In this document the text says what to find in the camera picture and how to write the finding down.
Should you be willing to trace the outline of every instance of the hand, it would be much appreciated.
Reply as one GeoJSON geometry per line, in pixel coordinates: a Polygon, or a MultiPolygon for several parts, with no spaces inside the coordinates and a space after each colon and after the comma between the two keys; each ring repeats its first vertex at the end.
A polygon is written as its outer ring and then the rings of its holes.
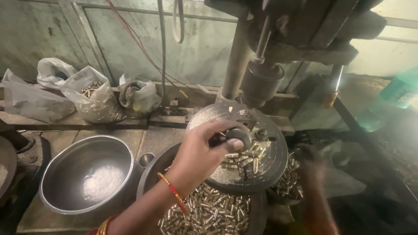
{"type": "Polygon", "coordinates": [[[302,187],[305,189],[322,189],[325,165],[322,156],[316,151],[313,145],[298,144],[295,146],[295,158],[301,163],[299,174],[302,187]]]}
{"type": "Polygon", "coordinates": [[[233,127],[246,128],[243,124],[230,120],[211,120],[186,131],[167,179],[181,197],[187,196],[205,181],[221,164],[225,154],[234,153],[244,147],[238,139],[229,139],[219,146],[210,148],[208,141],[216,133],[233,127]]]}

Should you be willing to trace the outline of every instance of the small metal cup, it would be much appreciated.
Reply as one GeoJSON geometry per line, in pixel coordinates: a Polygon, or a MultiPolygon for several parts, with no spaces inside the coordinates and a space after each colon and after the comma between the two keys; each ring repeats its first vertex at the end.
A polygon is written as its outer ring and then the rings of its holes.
{"type": "Polygon", "coordinates": [[[139,165],[145,169],[147,165],[155,158],[155,155],[152,153],[144,153],[139,157],[139,165]]]}

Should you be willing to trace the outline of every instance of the green plastic bottle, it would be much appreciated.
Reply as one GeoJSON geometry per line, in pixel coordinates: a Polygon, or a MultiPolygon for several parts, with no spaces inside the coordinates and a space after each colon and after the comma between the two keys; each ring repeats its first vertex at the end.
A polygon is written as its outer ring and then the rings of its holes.
{"type": "Polygon", "coordinates": [[[356,116],[356,121],[367,132],[379,130],[401,109],[408,108],[417,94],[418,66],[415,66],[396,75],[372,105],[356,116]]]}

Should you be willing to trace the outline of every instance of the white plastic bag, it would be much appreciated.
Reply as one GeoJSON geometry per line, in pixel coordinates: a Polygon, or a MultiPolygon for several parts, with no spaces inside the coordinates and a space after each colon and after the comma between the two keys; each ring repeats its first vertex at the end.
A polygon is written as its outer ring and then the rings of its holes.
{"type": "Polygon", "coordinates": [[[126,87],[131,84],[132,79],[125,76],[125,74],[120,77],[119,89],[122,91],[119,101],[126,108],[126,112],[130,116],[140,118],[158,108],[161,97],[157,94],[157,88],[152,81],[139,77],[135,78],[134,81],[136,83],[135,85],[139,85],[141,88],[132,87],[134,90],[139,89],[132,92],[132,90],[127,90],[128,88],[126,87]]]}
{"type": "Polygon", "coordinates": [[[113,94],[109,80],[90,66],[68,78],[60,86],[60,90],[76,105],[80,116],[89,122],[111,123],[122,121],[126,117],[113,94]],[[90,98],[83,96],[80,92],[94,82],[101,82],[102,85],[90,98]]]}
{"type": "Polygon", "coordinates": [[[325,197],[359,194],[365,189],[366,185],[364,183],[354,179],[349,174],[335,168],[326,168],[324,179],[325,197]]]}
{"type": "Polygon", "coordinates": [[[2,83],[7,113],[53,123],[76,110],[67,98],[27,84],[10,69],[7,69],[2,83]]]}
{"type": "Polygon", "coordinates": [[[38,62],[38,76],[36,81],[44,87],[59,89],[65,82],[61,77],[69,78],[77,73],[77,70],[57,58],[43,58],[38,62]]]}

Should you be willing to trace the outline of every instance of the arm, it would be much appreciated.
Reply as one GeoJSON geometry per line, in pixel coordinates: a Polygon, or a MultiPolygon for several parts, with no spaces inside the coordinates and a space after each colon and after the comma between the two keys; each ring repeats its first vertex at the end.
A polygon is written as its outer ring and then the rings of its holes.
{"type": "MultiPolygon", "coordinates": [[[[237,139],[209,148],[208,141],[215,134],[240,123],[221,120],[209,121],[186,132],[183,143],[165,177],[179,196],[184,198],[205,181],[222,162],[225,154],[236,152],[244,144],[237,139]]],[[[145,235],[163,215],[177,203],[177,199],[164,181],[127,208],[109,225],[108,235],[145,235]]]]}
{"type": "Polygon", "coordinates": [[[338,229],[324,195],[325,167],[313,146],[299,145],[301,183],[306,206],[304,227],[310,235],[337,235],[338,229]]]}

